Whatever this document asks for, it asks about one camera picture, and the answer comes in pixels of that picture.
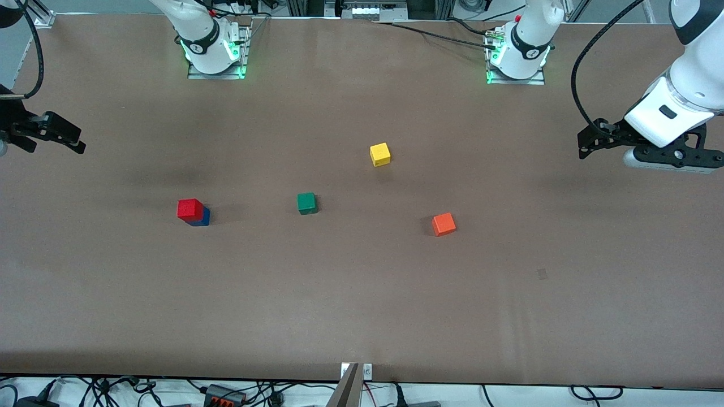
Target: brown table surface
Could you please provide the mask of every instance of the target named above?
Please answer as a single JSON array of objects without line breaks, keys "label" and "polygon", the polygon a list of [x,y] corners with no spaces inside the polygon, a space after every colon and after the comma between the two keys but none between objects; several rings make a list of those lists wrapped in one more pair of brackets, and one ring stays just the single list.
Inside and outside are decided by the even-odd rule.
[{"label": "brown table surface", "polygon": [[[59,17],[26,105],[88,150],[0,159],[1,370],[722,387],[724,172],[578,160],[569,75],[599,27],[561,27],[546,86],[349,20],[267,22],[246,80],[200,81],[163,17]],[[681,49],[615,28],[581,68],[586,108],[620,119]],[[175,217],[189,197],[212,226]],[[459,230],[436,238],[447,211]]]}]

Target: green cube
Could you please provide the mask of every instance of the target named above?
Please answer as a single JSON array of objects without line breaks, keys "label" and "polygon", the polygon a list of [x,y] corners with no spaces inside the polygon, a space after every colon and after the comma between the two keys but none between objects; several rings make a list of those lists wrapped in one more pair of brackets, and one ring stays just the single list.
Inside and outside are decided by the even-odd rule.
[{"label": "green cube", "polygon": [[297,209],[302,215],[315,214],[319,212],[316,205],[316,198],[313,192],[305,192],[297,195]]}]

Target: red wire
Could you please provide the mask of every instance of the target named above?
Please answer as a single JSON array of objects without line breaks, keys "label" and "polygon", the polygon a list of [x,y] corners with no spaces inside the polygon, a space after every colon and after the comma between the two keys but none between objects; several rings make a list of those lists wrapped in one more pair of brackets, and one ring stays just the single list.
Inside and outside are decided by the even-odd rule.
[{"label": "red wire", "polygon": [[374,396],[372,395],[372,390],[370,390],[369,385],[367,385],[367,383],[364,384],[364,388],[367,389],[367,394],[369,394],[369,397],[372,399],[372,405],[374,407],[377,407],[377,402],[375,402]]}]

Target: white floor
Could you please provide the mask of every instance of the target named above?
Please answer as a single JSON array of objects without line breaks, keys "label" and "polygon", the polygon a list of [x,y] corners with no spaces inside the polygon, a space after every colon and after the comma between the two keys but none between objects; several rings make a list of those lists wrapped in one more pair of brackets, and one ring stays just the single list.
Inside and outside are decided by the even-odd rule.
[{"label": "white floor", "polygon": [[[39,392],[53,379],[53,377],[20,377],[7,379],[0,385],[14,385],[20,397],[37,396]],[[177,405],[191,405],[203,407],[204,395],[191,387],[186,381],[178,379],[154,379],[157,387],[154,389],[161,399],[164,407]],[[211,384],[224,385],[237,389],[254,386],[255,382],[235,382],[219,380],[194,380],[198,386]],[[397,402],[395,387],[389,383],[370,383],[378,407]],[[61,407],[75,407],[79,405],[87,385],[78,379],[61,379],[51,391],[50,401],[58,403]],[[402,384],[405,399],[408,404],[438,401],[442,407],[488,407],[479,385],[428,385],[428,384]],[[566,407],[566,406],[594,406],[594,402],[584,402],[574,398],[568,387],[558,386],[487,386],[490,399],[495,407]],[[596,394],[605,396],[616,393],[617,390],[594,389]],[[585,395],[586,391],[578,389],[578,393]],[[250,390],[248,395],[255,394]],[[332,394],[331,389],[323,387],[308,388],[295,386],[284,392],[284,407],[325,406]],[[111,392],[115,401],[121,407],[138,405],[139,394],[126,384],[114,387]],[[93,406],[94,398],[86,398],[86,405]],[[0,407],[12,407],[13,392],[10,389],[0,390]],[[655,389],[625,389],[623,396],[617,400],[602,401],[602,407],[646,407],[646,406],[724,406],[724,391],[718,390],[655,390]],[[158,407],[151,397],[144,397],[140,407]],[[367,393],[362,394],[361,407],[373,407]]]}]

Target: orange cube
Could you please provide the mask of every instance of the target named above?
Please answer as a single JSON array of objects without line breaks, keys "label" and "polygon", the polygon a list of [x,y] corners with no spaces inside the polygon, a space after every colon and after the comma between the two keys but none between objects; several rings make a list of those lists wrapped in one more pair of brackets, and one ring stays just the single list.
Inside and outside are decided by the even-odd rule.
[{"label": "orange cube", "polygon": [[435,236],[440,237],[447,235],[448,233],[455,232],[455,221],[453,215],[448,212],[446,214],[437,215],[432,218],[432,229],[435,231]]}]

